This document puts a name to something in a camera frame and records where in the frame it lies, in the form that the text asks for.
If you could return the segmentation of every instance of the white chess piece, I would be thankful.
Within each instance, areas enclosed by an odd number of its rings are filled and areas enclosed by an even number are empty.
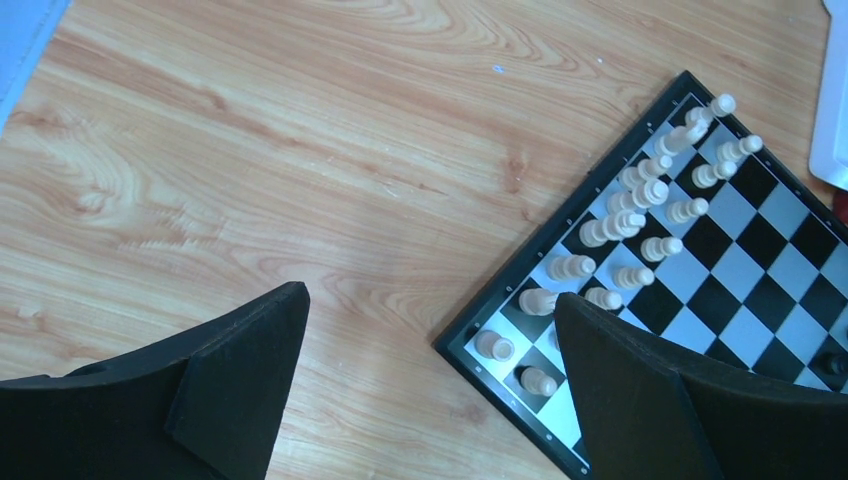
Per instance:
[[[580,227],[580,241],[587,247],[600,247],[609,240],[629,238],[645,226],[645,216],[622,210],[601,220],[589,220]]]
[[[634,188],[632,192],[618,192],[610,196],[607,210],[610,213],[637,208],[651,208],[662,205],[668,200],[668,185],[658,178],[653,178]]]
[[[674,237],[651,237],[642,242],[642,257],[649,262],[659,262],[665,257],[677,255],[683,251],[683,242]]]
[[[515,353],[515,345],[510,339],[491,330],[478,333],[474,340],[474,347],[481,356],[498,362],[506,362]]]
[[[521,373],[521,388],[533,395],[550,397],[557,391],[556,380],[536,367],[527,367]]]
[[[554,313],[558,293],[544,288],[531,288],[518,296],[518,307],[527,315],[543,317]]]
[[[706,215],[710,204],[703,198],[681,200],[668,206],[666,217],[671,223],[685,223],[693,218]]]
[[[612,279],[618,288],[639,288],[654,283],[654,272],[645,267],[623,267],[615,272]]]
[[[679,126],[662,137],[657,139],[654,149],[658,155],[668,155],[673,157],[678,153],[690,147],[702,139],[707,134],[710,125],[698,120],[692,126]]]
[[[706,107],[695,107],[686,112],[686,125],[694,125],[698,120],[712,123],[714,118],[726,117],[736,111],[736,99],[729,93],[722,93]]]
[[[719,162],[739,163],[748,155],[757,153],[763,149],[763,139],[758,135],[749,135],[740,140],[731,140],[718,146],[716,159]]]
[[[692,171],[692,183],[698,188],[710,188],[719,180],[727,180],[736,174],[736,162],[721,162],[718,165],[701,165]]]
[[[604,310],[616,310],[618,308],[621,308],[621,305],[624,303],[624,300],[621,298],[620,293],[613,292],[601,287],[593,287],[589,290],[586,290],[586,293],[583,295],[583,298],[603,308]]]
[[[668,155],[646,158],[635,167],[627,167],[618,177],[619,183],[627,190],[633,190],[652,178],[665,174],[674,161]]]
[[[548,276],[556,282],[583,278],[595,273],[595,261],[585,255],[557,257],[548,265]]]

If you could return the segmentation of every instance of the checkered pattern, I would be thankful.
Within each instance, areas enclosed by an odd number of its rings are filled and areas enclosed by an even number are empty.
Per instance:
[[[689,97],[653,137],[636,152],[630,165],[654,154],[656,139],[684,123],[685,112],[701,105]],[[756,156],[740,163],[728,182],[699,189],[691,180],[700,165],[716,163],[716,149],[737,139],[714,121],[709,134],[674,158],[663,176],[668,203],[702,197],[710,202],[706,216],[684,224],[666,218],[667,205],[644,212],[647,225],[623,242],[587,248],[580,226],[608,214],[607,200],[624,191],[617,180],[600,189],[587,211],[543,256],[529,277],[500,311],[480,330],[494,330],[516,347],[505,363],[481,357],[471,338],[465,349],[501,382],[514,399],[532,411],[548,429],[588,465],[568,388],[566,369],[556,348],[553,318],[533,317],[518,307],[526,289],[584,293],[602,286],[621,293],[624,305],[614,312],[645,330],[731,366],[807,387],[848,393],[848,375],[831,375],[820,359],[848,352],[848,246],[840,242],[799,199],[772,175]],[[642,258],[649,237],[675,236],[684,250],[662,262]],[[551,280],[546,269],[563,255],[588,255],[598,265],[590,278]],[[612,281],[621,267],[646,266],[656,281],[641,289],[621,290]],[[534,366],[560,385],[550,399],[528,394],[519,385],[523,368]]]

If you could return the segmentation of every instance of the chessboard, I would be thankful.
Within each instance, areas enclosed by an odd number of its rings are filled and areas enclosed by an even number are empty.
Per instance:
[[[705,120],[706,134],[656,172],[667,198],[634,210],[644,216],[635,235],[622,231],[594,247],[581,238],[584,224],[611,215],[610,197],[628,191],[623,172],[636,167],[629,170],[633,178],[640,163],[658,158],[658,139],[686,126],[693,109],[714,106],[715,98],[691,73],[677,77],[435,342],[571,478],[591,478],[591,461],[552,307],[538,298],[530,307],[522,304],[527,291],[615,292],[608,309],[645,331],[754,374],[848,393],[846,365],[834,370],[829,363],[848,354],[848,229],[767,148],[751,154],[738,148],[751,132],[734,114]],[[735,150],[728,153],[726,145]],[[725,172],[726,179],[712,178],[714,185],[702,188],[695,172],[715,174],[720,170],[712,167],[728,155],[737,157],[733,175]],[[691,206],[696,198],[708,202],[705,213],[669,219],[672,204]],[[646,240],[666,238],[679,239],[682,249],[660,261],[646,259]],[[591,274],[551,278],[552,262],[585,257],[592,260]],[[652,281],[620,288],[622,268]],[[522,375],[531,367],[555,386],[528,387]]]

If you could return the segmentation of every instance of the chessboard frame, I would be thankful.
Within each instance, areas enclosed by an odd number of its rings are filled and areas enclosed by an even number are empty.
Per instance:
[[[555,465],[574,479],[592,478],[591,466],[586,468],[586,465],[573,455],[567,446],[548,433],[548,430],[526,407],[521,404],[510,406],[507,399],[514,398],[514,395],[508,392],[486,369],[480,369],[480,364],[465,350],[464,346],[479,331],[480,326],[498,311],[510,294],[520,287],[545,253],[553,248],[562,238],[563,233],[571,228],[589,208],[599,192],[627,166],[633,152],[638,151],[651,138],[654,130],[650,126],[661,125],[690,93],[705,105],[715,98],[689,71],[683,71],[672,80],[615,146],[587,172],[584,181],[562,206],[506,261],[434,342],[436,351],[454,369]],[[739,138],[751,134],[735,115],[722,118],[721,123]],[[757,157],[779,181],[798,194],[812,214],[827,224],[842,242],[848,243],[848,228],[767,148],[757,153]]]

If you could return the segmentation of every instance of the wood grain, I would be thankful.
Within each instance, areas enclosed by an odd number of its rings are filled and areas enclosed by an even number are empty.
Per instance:
[[[825,12],[730,5],[78,0],[0,140],[0,377],[302,280],[268,478],[563,478],[430,343],[683,69],[829,201]]]

